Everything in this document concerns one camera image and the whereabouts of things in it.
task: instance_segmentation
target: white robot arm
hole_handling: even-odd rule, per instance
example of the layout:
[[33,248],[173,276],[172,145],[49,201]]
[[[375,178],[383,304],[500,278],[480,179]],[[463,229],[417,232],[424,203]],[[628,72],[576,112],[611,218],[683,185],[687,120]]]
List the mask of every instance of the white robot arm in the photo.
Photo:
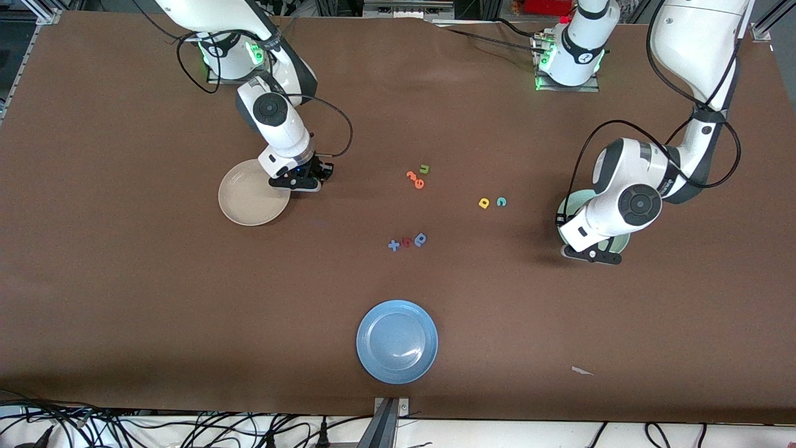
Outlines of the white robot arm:
[[[318,80],[312,69],[282,39],[279,29],[254,0],[155,1],[179,26],[197,32],[205,63],[220,79],[248,81],[258,66],[268,62],[252,56],[251,48],[260,47],[265,50],[264,56],[272,59],[271,74],[285,92],[315,94]],[[298,106],[306,99],[295,97],[291,101]]]
[[582,85],[597,70],[618,22],[616,0],[580,0],[571,22],[552,28],[553,44],[539,69],[561,85]]
[[[320,190],[334,165],[315,155],[311,134],[295,110],[314,96],[318,80],[263,10],[254,0],[156,2],[178,25],[197,33],[205,63],[220,80],[243,83],[236,106],[268,142],[258,160],[271,186]],[[270,70],[259,69],[262,65]]]
[[748,7],[750,0],[666,0],[661,6],[651,30],[653,55],[691,87],[700,103],[682,144],[665,147],[668,157],[654,143],[631,139],[603,149],[592,176],[597,195],[560,228],[575,253],[583,255],[598,242],[644,229],[660,214],[661,201],[679,204],[701,192],[698,185],[708,180],[735,90],[736,46]]

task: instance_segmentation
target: green led light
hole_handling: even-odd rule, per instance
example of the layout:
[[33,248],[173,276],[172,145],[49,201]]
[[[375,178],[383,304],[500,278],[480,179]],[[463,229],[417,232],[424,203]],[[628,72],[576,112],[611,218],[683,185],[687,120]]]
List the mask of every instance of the green led light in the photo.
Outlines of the green led light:
[[256,65],[259,65],[261,62],[263,62],[265,55],[263,53],[263,49],[261,49],[259,45],[246,42],[245,47],[246,51],[249,53],[249,57],[252,59],[252,62],[254,62]]

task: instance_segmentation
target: blue plate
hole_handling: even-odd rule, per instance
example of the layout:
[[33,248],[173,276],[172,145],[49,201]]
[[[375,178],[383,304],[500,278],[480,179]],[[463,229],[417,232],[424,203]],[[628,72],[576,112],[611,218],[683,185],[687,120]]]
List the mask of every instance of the blue plate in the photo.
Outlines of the blue plate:
[[421,307],[386,301],[373,307],[357,332],[357,354],[373,378],[406,384],[423,376],[437,357],[437,327]]

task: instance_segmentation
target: paper scrap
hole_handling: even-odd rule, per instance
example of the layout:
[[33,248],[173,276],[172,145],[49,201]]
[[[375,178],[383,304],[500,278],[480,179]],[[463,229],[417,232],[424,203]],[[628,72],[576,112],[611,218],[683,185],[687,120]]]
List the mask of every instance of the paper scrap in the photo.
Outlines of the paper scrap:
[[575,367],[575,366],[572,366],[572,370],[573,370],[573,371],[576,371],[576,372],[578,372],[578,373],[580,373],[581,375],[594,375],[594,374],[593,374],[593,373],[591,373],[590,371],[585,371],[585,370],[583,370],[582,368],[577,368],[577,367]]

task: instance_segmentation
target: metal frame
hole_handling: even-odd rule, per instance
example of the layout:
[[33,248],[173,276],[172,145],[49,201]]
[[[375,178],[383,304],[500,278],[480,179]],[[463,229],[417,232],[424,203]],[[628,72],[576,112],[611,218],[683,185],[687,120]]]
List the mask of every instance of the metal frame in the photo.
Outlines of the metal frame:
[[[60,11],[57,11],[55,17],[53,18],[53,23],[58,22],[59,18]],[[6,118],[8,107],[11,105],[11,100],[14,98],[14,93],[17,91],[17,85],[19,85],[19,80],[22,78],[22,72],[25,71],[25,67],[28,64],[28,58],[30,57],[30,52],[33,51],[33,44],[36,43],[36,39],[39,37],[39,32],[41,31],[42,26],[43,25],[36,25],[36,29],[33,31],[33,36],[30,38],[28,48],[25,50],[25,56],[22,58],[22,63],[19,65],[19,70],[17,70],[17,76],[14,78],[14,83],[11,85],[11,89],[8,91],[6,103],[3,105],[2,111],[0,111],[0,126],[2,126],[3,119]]]
[[368,428],[365,429],[365,433],[359,440],[357,448],[393,448],[400,410],[400,399],[382,399],[376,414],[373,415]]
[[21,0],[38,19],[36,25],[54,25],[58,23],[60,12],[63,10],[79,9],[83,0]]
[[771,34],[768,32],[779,19],[785,17],[796,6],[796,0],[781,0],[773,5],[763,16],[751,24],[751,36],[755,42],[768,42]]

